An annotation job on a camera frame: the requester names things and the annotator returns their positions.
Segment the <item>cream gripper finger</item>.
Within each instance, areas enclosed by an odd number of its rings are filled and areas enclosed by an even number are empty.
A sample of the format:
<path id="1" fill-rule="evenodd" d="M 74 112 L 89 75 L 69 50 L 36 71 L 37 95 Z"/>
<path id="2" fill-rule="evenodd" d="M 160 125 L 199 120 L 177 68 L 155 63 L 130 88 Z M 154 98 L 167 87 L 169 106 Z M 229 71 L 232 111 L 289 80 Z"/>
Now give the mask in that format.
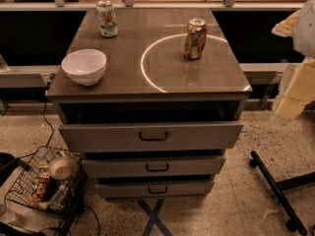
<path id="1" fill-rule="evenodd" d="M 314 100 L 315 62 L 288 67 L 283 73 L 280 93 L 275 101 L 275 115 L 293 120 Z"/>
<path id="2" fill-rule="evenodd" d="M 296 23 L 296 20 L 299 16 L 300 11 L 295 11 L 286 19 L 282 20 L 281 22 L 277 23 L 273 29 L 272 33 L 281 36 L 281 37 L 293 37 L 293 30 Z"/>

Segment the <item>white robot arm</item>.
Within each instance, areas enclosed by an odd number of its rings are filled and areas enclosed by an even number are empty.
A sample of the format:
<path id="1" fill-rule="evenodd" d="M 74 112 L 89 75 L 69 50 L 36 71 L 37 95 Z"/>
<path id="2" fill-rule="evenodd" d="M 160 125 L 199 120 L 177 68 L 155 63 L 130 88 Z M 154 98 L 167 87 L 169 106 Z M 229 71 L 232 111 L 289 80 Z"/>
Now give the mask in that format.
<path id="1" fill-rule="evenodd" d="M 286 123 L 315 100 L 315 0 L 308 0 L 300 10 L 277 23 L 272 33 L 291 36 L 293 49 L 304 56 L 296 67 L 284 70 L 273 105 L 274 115 Z"/>

